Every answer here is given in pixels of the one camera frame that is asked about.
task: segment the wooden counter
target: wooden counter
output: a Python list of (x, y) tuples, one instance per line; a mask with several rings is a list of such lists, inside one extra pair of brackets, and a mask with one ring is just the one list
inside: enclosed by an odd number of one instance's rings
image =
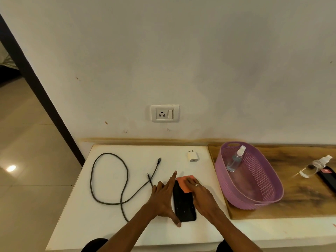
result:
[[(303, 178), (298, 171), (315, 159), (326, 155), (336, 158), (336, 146), (301, 146), (254, 144), (270, 162), (278, 174), (284, 188), (282, 200), (257, 210), (241, 210), (227, 200), (227, 209), (231, 219), (264, 219), (291, 217), (321, 217), (336, 215), (336, 195), (321, 179), (314, 175)], [(220, 145), (209, 145), (210, 155), (215, 163)], [(336, 170), (336, 159), (329, 167)]]

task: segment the white charger adapter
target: white charger adapter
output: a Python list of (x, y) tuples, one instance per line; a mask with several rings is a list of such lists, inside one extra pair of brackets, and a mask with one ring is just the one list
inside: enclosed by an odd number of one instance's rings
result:
[(194, 152), (193, 150), (188, 152), (188, 159), (190, 162), (197, 162), (198, 161), (198, 156), (197, 153)]

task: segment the black phone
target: black phone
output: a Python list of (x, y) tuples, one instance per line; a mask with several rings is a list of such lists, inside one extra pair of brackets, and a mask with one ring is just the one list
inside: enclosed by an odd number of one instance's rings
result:
[(329, 186), (330, 190), (336, 193), (336, 173), (333, 169), (331, 169), (329, 166), (326, 166), (317, 172), (317, 175), (320, 176), (327, 186)]
[(175, 215), (181, 222), (189, 222), (196, 220), (196, 211), (193, 204), (193, 194), (185, 193), (180, 188), (179, 182), (176, 180), (173, 188)]

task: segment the black door frame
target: black door frame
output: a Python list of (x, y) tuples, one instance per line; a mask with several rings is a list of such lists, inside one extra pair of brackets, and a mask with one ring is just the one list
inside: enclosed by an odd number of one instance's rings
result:
[(58, 114), (55, 106), (51, 102), (47, 93), (45, 92), (40, 80), (37, 78), (34, 70), (30, 66), (28, 60), (26, 59), (22, 49), (8, 28), (6, 22), (0, 14), (0, 42), (5, 47), (17, 67), (19, 68), (22, 76), (25, 78), (30, 88), (36, 95), (37, 99), (42, 104), (43, 108), (57, 127), (58, 131), (61, 133), (62, 137), (70, 147), (71, 151), (77, 158), (81, 166), (84, 165), (85, 158), (80, 152), (77, 144), (75, 143), (73, 137), (71, 136), (69, 130), (65, 126), (63, 120)]

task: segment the clear spray bottle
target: clear spray bottle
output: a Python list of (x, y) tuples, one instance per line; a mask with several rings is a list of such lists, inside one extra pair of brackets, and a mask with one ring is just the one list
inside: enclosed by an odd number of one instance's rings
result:
[(321, 159), (314, 160), (311, 164), (307, 165), (306, 168), (299, 171), (300, 175), (304, 178), (310, 178), (319, 170), (323, 169), (326, 164), (332, 159), (332, 156), (327, 155)]
[(238, 149), (237, 153), (232, 156), (232, 158), (226, 165), (228, 171), (234, 172), (239, 167), (240, 162), (243, 160), (243, 154), (245, 152), (245, 149), (245, 146), (241, 146), (240, 149)]

